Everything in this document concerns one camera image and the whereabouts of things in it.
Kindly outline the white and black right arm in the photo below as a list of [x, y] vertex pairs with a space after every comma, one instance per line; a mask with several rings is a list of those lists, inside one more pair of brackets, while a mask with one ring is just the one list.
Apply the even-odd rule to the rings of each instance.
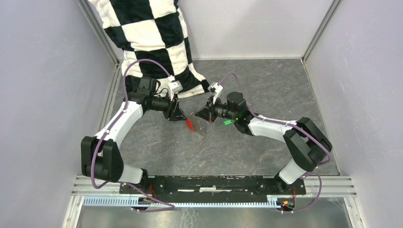
[[264, 117], [251, 110], [240, 92], [229, 93], [226, 103], [211, 96], [195, 115], [210, 123], [218, 117], [224, 118], [232, 121], [243, 134], [285, 143], [292, 158], [275, 175], [274, 186], [281, 194], [292, 190], [297, 179], [331, 160], [333, 146], [311, 119], [285, 121]]

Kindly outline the green tagged key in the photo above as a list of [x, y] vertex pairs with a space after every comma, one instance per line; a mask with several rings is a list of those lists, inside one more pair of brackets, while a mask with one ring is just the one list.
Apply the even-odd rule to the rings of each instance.
[[225, 120], [225, 121], [222, 122], [222, 125], [227, 126], [227, 125], [230, 125], [232, 123], [233, 123], [232, 120]]

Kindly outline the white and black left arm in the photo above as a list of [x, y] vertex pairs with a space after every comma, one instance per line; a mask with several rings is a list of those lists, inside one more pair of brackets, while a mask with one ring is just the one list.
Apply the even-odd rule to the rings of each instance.
[[187, 118], [179, 107], [179, 81], [169, 77], [165, 96], [158, 95], [158, 82], [149, 77], [141, 78], [135, 92], [125, 94], [125, 100], [110, 122], [95, 136], [81, 141], [81, 168], [84, 176], [107, 182], [129, 182], [137, 193], [149, 189], [146, 171], [124, 164], [120, 146], [129, 130], [146, 111], [159, 111], [168, 121], [185, 121]]

